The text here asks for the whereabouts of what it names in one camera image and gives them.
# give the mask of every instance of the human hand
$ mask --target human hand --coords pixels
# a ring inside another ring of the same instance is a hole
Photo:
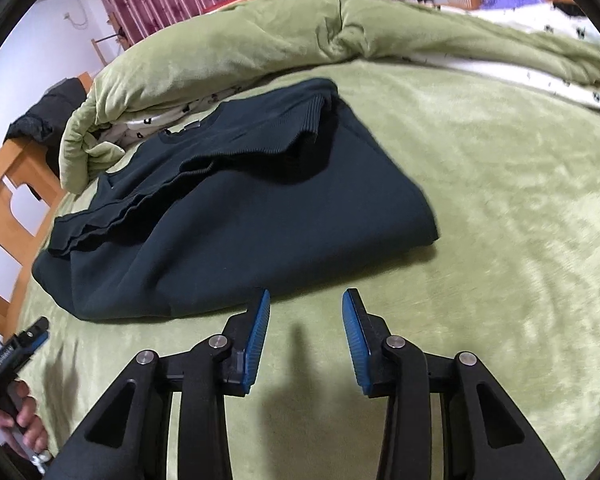
[[[15,381],[16,394],[22,399],[22,407],[16,418],[21,428],[26,428],[23,440],[24,444],[36,453],[42,453],[48,444],[49,436],[45,426],[39,416],[36,415],[37,402],[31,397],[29,386],[24,381]],[[11,449],[20,456],[27,458],[22,448],[18,445],[11,430],[15,427],[15,422],[11,415],[0,410],[0,429],[4,433],[5,441]]]

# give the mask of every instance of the metal pivot screw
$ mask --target metal pivot screw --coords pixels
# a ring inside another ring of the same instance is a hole
[[[391,335],[386,339],[386,344],[391,348],[402,348],[407,344],[407,342],[399,335]]]
[[[142,350],[136,356],[136,362],[138,362],[138,364],[141,364],[141,365],[149,364],[153,360],[154,360],[154,353],[151,352],[151,350]]]
[[[462,352],[458,357],[463,365],[473,366],[478,362],[478,358],[471,352]]]
[[[222,348],[228,343],[228,339],[222,334],[213,335],[209,338],[209,346],[211,348]]]

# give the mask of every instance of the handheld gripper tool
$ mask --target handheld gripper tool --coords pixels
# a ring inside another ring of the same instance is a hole
[[[230,480],[224,396],[256,380],[269,323],[269,292],[246,302],[222,333],[190,351],[139,352],[55,458],[45,480],[164,480],[174,392],[182,392],[178,480]]]
[[[422,352],[368,314],[355,288],[342,298],[356,379],[388,397],[378,480],[429,480],[430,394],[440,394],[445,480],[564,480],[522,412],[471,352]]]
[[[0,348],[0,410],[11,415],[13,420],[16,420],[22,406],[22,399],[16,393],[14,380],[36,350],[48,340],[48,329],[48,320],[46,317],[41,317],[26,330],[10,337]],[[18,424],[11,430],[15,441],[29,461],[40,474],[44,474],[47,470],[47,463],[52,458],[51,454],[48,450],[36,453],[26,446],[24,443],[25,432],[26,428],[21,428]]]

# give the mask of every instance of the black jacket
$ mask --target black jacket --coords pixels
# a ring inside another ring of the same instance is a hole
[[[46,164],[59,176],[58,157],[62,133],[69,117],[86,97],[84,86],[78,78],[62,81],[48,90],[27,113],[11,123],[4,140],[30,137],[48,146]]]
[[[33,276],[81,319],[182,317],[437,238],[420,189],[313,79],[147,140],[90,208],[56,219]]]

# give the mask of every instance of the green blanket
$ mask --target green blanket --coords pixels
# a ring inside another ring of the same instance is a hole
[[[600,71],[562,59],[574,71]],[[600,459],[600,115],[479,76],[368,60],[298,70],[236,97],[313,76],[337,83],[421,185],[441,237],[343,282],[273,298],[258,379],[246,398],[227,399],[234,478],[374,478],[385,402],[357,387],[340,318],[342,293],[356,286],[370,312],[424,351],[479,355],[568,480],[584,479]],[[68,196],[58,213],[87,207],[94,191],[92,182]],[[230,314],[93,324],[55,306],[31,280],[20,324],[47,316],[52,336],[23,377],[52,450],[136,352],[185,351]],[[439,425],[434,440],[437,480]]]
[[[596,44],[391,0],[255,0],[165,28],[107,66],[62,136],[61,185],[83,192],[123,156],[91,134],[104,124],[281,70],[424,53],[510,62],[600,86]]]

